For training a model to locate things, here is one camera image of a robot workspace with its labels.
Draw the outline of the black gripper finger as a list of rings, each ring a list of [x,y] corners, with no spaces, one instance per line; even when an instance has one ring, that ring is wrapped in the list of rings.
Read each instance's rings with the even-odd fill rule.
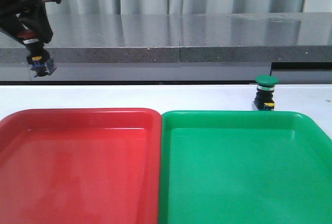
[[[23,39],[18,37],[18,34],[25,30],[24,25],[20,22],[16,14],[1,16],[1,32],[24,45]]]
[[[31,31],[36,33],[37,38],[44,43],[50,43],[53,37],[45,3],[37,3],[27,6],[19,14],[20,21]]]

